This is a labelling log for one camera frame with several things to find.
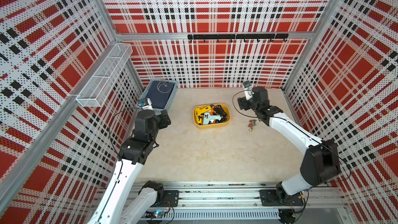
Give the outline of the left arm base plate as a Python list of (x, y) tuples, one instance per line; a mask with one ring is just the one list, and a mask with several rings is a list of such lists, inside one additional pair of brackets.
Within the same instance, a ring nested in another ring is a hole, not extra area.
[(162, 190), (158, 193), (157, 200), (153, 206), (155, 207), (177, 207), (179, 202), (178, 190)]

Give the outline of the yellow storage box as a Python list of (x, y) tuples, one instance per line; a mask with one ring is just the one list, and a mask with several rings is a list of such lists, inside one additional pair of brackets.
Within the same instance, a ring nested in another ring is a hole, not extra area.
[[(200, 106), (197, 106), (197, 107), (202, 108), (202, 107), (205, 107), (205, 106), (208, 106), (208, 105), (200, 105)], [(194, 120), (194, 124), (196, 125), (196, 127), (199, 128), (199, 129), (210, 129), (210, 128), (220, 128), (220, 127), (224, 127), (224, 126), (228, 125), (230, 120), (231, 120), (231, 114), (230, 114), (230, 110), (229, 110), (228, 106), (223, 104), (223, 103), (210, 104), (210, 106), (211, 106), (211, 108), (213, 108), (213, 107), (221, 107), (221, 108), (223, 108), (228, 114), (228, 120), (225, 121), (225, 122), (221, 122), (221, 123), (214, 123), (214, 124), (208, 124), (208, 125), (199, 125), (200, 117), (199, 116), (195, 116), (195, 114), (194, 114), (194, 110), (195, 109), (194, 109), (193, 110), (193, 120)]]

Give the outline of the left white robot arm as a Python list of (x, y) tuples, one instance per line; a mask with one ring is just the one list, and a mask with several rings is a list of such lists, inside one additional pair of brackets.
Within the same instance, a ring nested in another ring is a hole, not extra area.
[(159, 130), (171, 124), (167, 110), (156, 114), (149, 98), (139, 100), (136, 108), (133, 134), (120, 147), (110, 184), (88, 221), (90, 224), (135, 224), (151, 206), (163, 201), (163, 184), (148, 181), (136, 199), (128, 207), (124, 206), (150, 153), (158, 147)]

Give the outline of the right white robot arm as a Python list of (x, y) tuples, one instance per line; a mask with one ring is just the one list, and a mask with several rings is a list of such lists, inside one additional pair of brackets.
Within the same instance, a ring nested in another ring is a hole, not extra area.
[(280, 202), (291, 196), (324, 184), (341, 173), (337, 144), (322, 140), (291, 120), (279, 107), (270, 104), (268, 92), (263, 87), (243, 83), (245, 97), (237, 99), (241, 110), (252, 110), (259, 121), (278, 131), (303, 155), (299, 172), (279, 182), (276, 196)]

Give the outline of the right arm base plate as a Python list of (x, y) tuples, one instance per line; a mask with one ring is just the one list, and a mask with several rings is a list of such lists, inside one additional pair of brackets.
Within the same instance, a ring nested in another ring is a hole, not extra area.
[(289, 196), (276, 189), (260, 190), (259, 193), (262, 206), (304, 206), (300, 193)]

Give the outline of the yellow hot glue gun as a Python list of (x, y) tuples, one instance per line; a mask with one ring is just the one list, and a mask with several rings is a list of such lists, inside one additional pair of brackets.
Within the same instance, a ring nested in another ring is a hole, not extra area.
[(205, 114), (207, 112), (210, 112), (210, 111), (211, 111), (211, 106), (210, 105), (202, 107), (202, 108), (197, 107), (194, 110), (194, 114), (195, 114), (195, 116), (201, 117), (203, 114)]

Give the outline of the light blue hot glue gun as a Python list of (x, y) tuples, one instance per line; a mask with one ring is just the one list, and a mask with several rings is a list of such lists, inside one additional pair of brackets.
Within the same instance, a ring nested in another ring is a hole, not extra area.
[(199, 119), (199, 125), (208, 125), (214, 123), (221, 123), (227, 121), (227, 118), (222, 115), (212, 115), (211, 113), (204, 113)]

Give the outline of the orange hot glue gun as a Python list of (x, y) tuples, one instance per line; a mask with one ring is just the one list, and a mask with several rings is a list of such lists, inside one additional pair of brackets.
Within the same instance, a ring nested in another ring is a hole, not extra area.
[(227, 112), (221, 108), (221, 107), (213, 107), (210, 111), (210, 114), (215, 116), (220, 116), (221, 120), (220, 121), (227, 121), (228, 120), (228, 114)]

